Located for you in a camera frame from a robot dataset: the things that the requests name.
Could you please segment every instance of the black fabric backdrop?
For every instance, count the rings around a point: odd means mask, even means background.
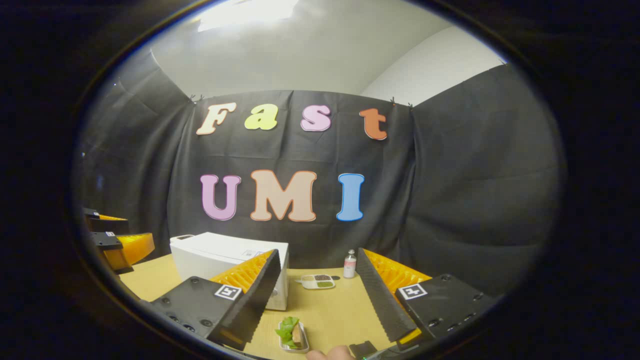
[[[196,135],[212,104],[236,102],[211,135]],[[260,104],[278,106],[272,130],[248,130]],[[325,104],[331,127],[306,132],[302,110]],[[360,111],[377,108],[388,137],[364,132]],[[264,91],[192,102],[151,54],[129,61],[108,83],[88,119],[81,151],[84,206],[152,231],[154,258],[168,239],[204,231],[285,241],[290,266],[342,266],[348,249],[365,247],[429,275],[444,272],[491,294],[513,285],[545,240],[557,211],[562,161],[556,128],[509,65],[479,74],[416,106],[315,91]],[[249,216],[254,170],[272,170],[284,188],[313,171],[316,219]],[[362,174],[364,217],[336,219],[338,175]],[[202,208],[200,177],[219,177],[216,205],[226,204],[224,176],[242,178],[237,211],[227,221]]]

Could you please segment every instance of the white wall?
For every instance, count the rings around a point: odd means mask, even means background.
[[[203,32],[198,24],[186,20],[151,45],[165,74],[196,98],[280,89],[359,95],[451,26],[402,0],[300,0],[288,19]]]
[[[362,96],[417,105],[464,80],[501,65],[482,42],[452,26],[427,37],[394,62]]]

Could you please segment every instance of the paper letter cutout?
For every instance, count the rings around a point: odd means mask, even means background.
[[[367,136],[376,139],[384,140],[387,138],[386,131],[380,131],[379,123],[386,122],[387,118],[384,115],[378,113],[378,109],[366,109],[360,112],[360,116],[364,117],[364,132]]]
[[[267,210],[267,201],[278,220],[282,220],[291,204],[289,213],[291,221],[313,221],[316,214],[311,208],[311,187],[317,179],[313,171],[298,171],[291,177],[286,190],[271,170],[256,170],[251,173],[255,180],[255,211],[251,218],[256,221],[271,220],[271,213]]]
[[[363,216],[360,211],[360,185],[364,183],[364,176],[342,174],[338,182],[342,184],[342,209],[336,217],[340,221],[360,220]]]
[[[218,177],[215,175],[203,175],[200,177],[200,182],[202,182],[202,207],[204,212],[211,218],[229,220],[236,214],[237,186],[242,179],[239,176],[229,175],[223,177],[222,181],[227,184],[227,207],[218,209],[215,201]]]
[[[213,134],[216,130],[213,127],[213,124],[222,124],[225,121],[225,117],[228,113],[232,113],[236,109],[236,104],[234,102],[230,102],[228,104],[220,104],[220,105],[211,105],[209,107],[209,112],[207,113],[207,117],[204,118],[202,122],[202,126],[200,129],[196,130],[196,134],[198,135],[207,135]]]
[[[276,121],[276,115],[278,115],[278,106],[274,104],[262,104],[254,107],[251,110],[253,115],[246,118],[244,121],[244,127],[249,130],[271,130],[278,122]]]
[[[300,126],[304,131],[324,131],[331,126],[331,118],[328,117],[331,109],[327,105],[310,105],[302,111]]]

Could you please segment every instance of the small bottle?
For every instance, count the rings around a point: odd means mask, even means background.
[[[349,255],[344,258],[344,273],[342,276],[345,279],[350,279],[355,277],[356,275],[356,256],[354,255],[356,252],[351,249],[349,250]]]

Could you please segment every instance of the ceiling light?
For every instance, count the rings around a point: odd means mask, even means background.
[[[198,32],[291,17],[298,0],[231,0],[200,14]]]

